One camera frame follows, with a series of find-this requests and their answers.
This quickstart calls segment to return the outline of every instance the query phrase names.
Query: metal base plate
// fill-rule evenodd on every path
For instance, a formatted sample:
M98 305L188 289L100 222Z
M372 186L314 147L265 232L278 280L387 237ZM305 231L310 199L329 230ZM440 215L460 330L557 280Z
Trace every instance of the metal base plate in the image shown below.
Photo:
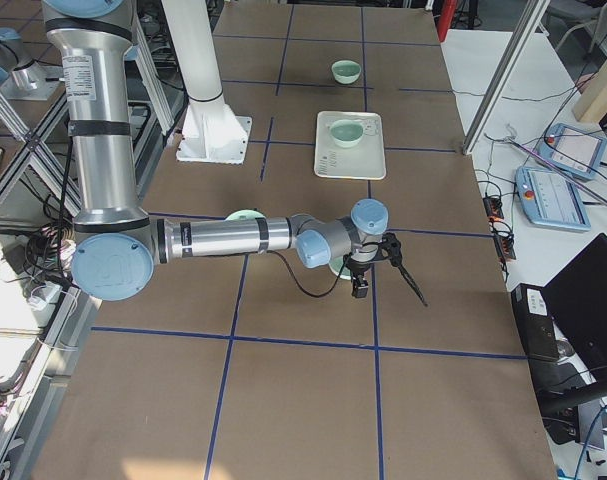
M250 138L252 129L252 118L236 117L238 122ZM207 155L203 137L186 137L181 140L176 152L176 159L181 162L208 162L208 163L230 163L241 164L245 160L247 141L235 141L228 143L223 148L214 148Z
M63 67L53 67L43 65L43 69L47 73L47 78L62 78ZM36 90L30 90L26 92L16 86L12 77L8 78L3 85L1 85L1 93L8 100L34 100L34 101L46 101L49 100L54 91L58 88L61 82L45 82L44 85L37 88Z

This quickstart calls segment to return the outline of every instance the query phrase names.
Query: table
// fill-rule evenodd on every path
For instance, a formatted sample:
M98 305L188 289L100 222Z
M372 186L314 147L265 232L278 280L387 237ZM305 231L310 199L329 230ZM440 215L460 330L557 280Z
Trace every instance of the table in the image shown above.
M470 95L470 93L482 94L485 92L509 38L509 32L453 30L448 33L443 44L443 54L453 89L458 92L456 93L458 110L466 131L482 98ZM543 34L535 34L513 72L504 97L541 99L564 92L572 88L573 84L548 39ZM527 142L537 138L566 98L567 94L542 102L523 102L503 98L499 101L488 122L485 133L492 138L505 137L509 134L506 127L509 124L518 133L517 141ZM570 100L556 121L580 126L587 131L599 130L599 126L596 124L579 124L574 119L571 109L578 98L577 94ZM488 169L491 148L492 142L482 137L472 155L475 168ZM511 146L500 144L495 144L493 157L490 173L507 180L514 178L516 168L525 161L525 155ZM604 161L607 162L607 150ZM605 168L601 168L600 171L607 174ZM480 180L487 179L481 171L477 171L477 175ZM491 180L503 189L503 193L511 191L512 186L508 182L495 177L492 177ZM597 177L596 180L590 181L589 185L607 197L607 184L604 181ZM481 183L479 186L481 192L484 192L485 184ZM496 191L490 187L490 194L493 193ZM592 200L581 195L584 200ZM520 283L546 285L594 237L601 232L607 234L607 209L604 207L587 207L592 224L591 231L568 233L534 227L523 214L518 201L516 204L513 203L512 196L503 197L503 203L507 221L514 228L514 249L517 257L516 261L508 263L510 275L507 280L507 289L509 291ZM557 329L557 338L561 337L562 332ZM586 369L580 359L573 358L572 361L576 363L578 371ZM583 377L586 381L591 382L587 374ZM552 447L555 459L563 464L566 473L573 474L580 447L576 445L552 445ZM584 464L581 478L596 478L597 475L607 475L607 463L602 467Z
M234 2L214 37L226 100L253 117L245 162L169 147L143 206L331 220L381 199L430 307L387 265L360 302L347 282L303 296L270 255L159 267L101 306L34 480L554 478L431 13ZM356 84L333 82L339 58ZM314 175L321 110L381 115L384 180ZM308 288L333 281L286 255Z

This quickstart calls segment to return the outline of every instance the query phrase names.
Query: robotic arm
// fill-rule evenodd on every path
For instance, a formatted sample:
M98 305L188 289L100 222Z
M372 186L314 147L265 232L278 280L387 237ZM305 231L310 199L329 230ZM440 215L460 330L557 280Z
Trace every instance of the robotic arm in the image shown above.
M10 100L47 100L56 90L58 67L43 67L11 28L0 28L0 89Z
M197 4L201 6L197 1L194 11L207 15L205 3L202 9ZM83 200L74 219L77 249L72 274L84 291L104 300L125 299L146 285L156 264L185 257L296 248L308 268L344 258L352 271L353 295L362 297L367 290L364 274L371 263L392 261L391 250L382 247L395 240L385 233L388 212L373 199L361 200L349 216L329 223L305 214L177 224L162 218L151 220L136 195L123 66L124 55L132 45L133 2L43 0L43 12L48 38L63 59L69 135L74 142ZM206 25L210 35L209 22ZM215 59L214 66L211 58L203 63L216 69L206 88L216 90L217 81L220 88ZM209 104L188 112L188 120L192 116L196 135L203 140L214 127L227 125L235 117L230 116L222 93L215 92L217 95L204 102L195 98L194 94L200 93L197 90L188 85L191 104ZM205 139L206 150L223 151L226 141L238 140L234 134L224 137L218 135L209 145ZM402 268L400 243L395 245L398 252L394 258Z

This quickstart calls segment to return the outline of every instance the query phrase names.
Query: silver arm segment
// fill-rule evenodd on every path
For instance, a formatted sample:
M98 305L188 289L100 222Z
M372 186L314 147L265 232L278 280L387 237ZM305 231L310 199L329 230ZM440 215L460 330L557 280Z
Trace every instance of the silver arm segment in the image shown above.
M125 299L145 287L156 264L177 258L287 248L296 248L308 268L344 255L356 262L374 258L388 213L373 199L361 200L349 216L328 223L306 214L151 222L136 195L128 125L124 55L132 45L133 2L43 2L48 38L63 57L69 135L82 193L83 207L74 218L77 250L72 261L74 281L81 289L103 300Z
M368 202L376 201L363 200L356 208ZM359 229L351 217L323 223L310 215L300 214L290 218L180 223L159 218L153 229L156 230L158 263L177 258L296 248L303 264L313 268L348 254L358 261L370 260L377 248L369 244L380 242L387 222L382 230L381 226L383 224L377 226L376 234L370 234Z
M21 98L35 90L43 90L48 81L48 72L32 58L20 35L11 28L3 27L0 28L0 85L8 76L14 85L4 91L8 99Z

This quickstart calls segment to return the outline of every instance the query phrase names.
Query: mint green bowl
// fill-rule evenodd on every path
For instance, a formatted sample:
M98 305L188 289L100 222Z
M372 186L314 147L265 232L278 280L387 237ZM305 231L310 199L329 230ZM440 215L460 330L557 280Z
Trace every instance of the mint green bowl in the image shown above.
M352 148L363 138L363 125L356 120L337 120L330 125L330 135L341 148Z
M332 64L334 80L343 85L349 85L358 80L361 75L361 66L352 60L339 60Z

